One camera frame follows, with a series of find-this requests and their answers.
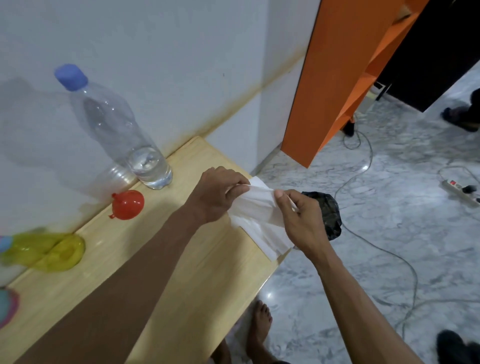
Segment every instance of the forearm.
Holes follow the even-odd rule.
[[[421,363],[345,269],[328,240],[312,262],[354,364]]]
[[[200,225],[185,208],[175,211],[150,241],[17,363],[124,363]]]

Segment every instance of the wooden table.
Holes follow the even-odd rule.
[[[28,270],[10,285],[20,294],[20,308],[0,330],[0,363],[19,358],[138,251],[186,201],[204,170],[224,166],[250,177],[200,137],[168,161],[173,169],[171,185],[160,191],[141,183],[134,186],[145,196],[139,216],[110,219],[108,206],[78,230],[87,249],[76,267],[62,273]],[[227,215],[202,226],[185,249],[127,363],[204,364],[280,261],[271,262],[242,229],[230,226]]]

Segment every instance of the bottle base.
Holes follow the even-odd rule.
[[[142,183],[148,188],[151,188],[152,190],[161,190],[162,188],[164,188],[165,186],[169,185],[172,182],[172,178],[173,178],[173,172],[172,172],[172,168],[170,168],[169,166],[168,173],[166,174],[165,177],[153,182],[142,181]]]

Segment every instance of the black trash bag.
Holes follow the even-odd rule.
[[[338,238],[342,233],[342,229],[340,228],[340,226],[342,226],[342,219],[340,218],[340,209],[335,199],[331,195],[321,192],[302,192],[302,194],[318,201],[320,209],[322,210],[328,240]]]

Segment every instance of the white marble floor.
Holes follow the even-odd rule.
[[[480,64],[423,114],[382,99],[357,119],[358,130],[372,144],[373,162],[338,193],[342,220],[413,265],[417,304],[432,299],[480,301],[480,208],[470,208],[442,189],[437,173],[447,165],[465,166],[480,178],[480,133],[467,133],[439,117],[444,107],[467,101],[477,87]],[[358,140],[346,143],[352,147]],[[368,165],[369,155],[366,140],[348,150],[339,134],[309,169],[279,152],[258,176],[271,188],[333,195]],[[478,184],[462,168],[443,170],[442,175]],[[346,230],[332,245],[388,321],[394,325],[402,320],[412,305],[414,278],[409,267]],[[259,296],[271,308],[274,321],[267,345],[279,359],[292,364],[350,363],[322,284],[300,251],[288,255]],[[479,341],[479,317],[478,303],[426,303],[407,321],[405,340],[425,363],[436,363],[436,334],[449,328]],[[247,325],[239,322],[229,334],[237,363],[245,357],[238,355],[234,338],[240,338]]]

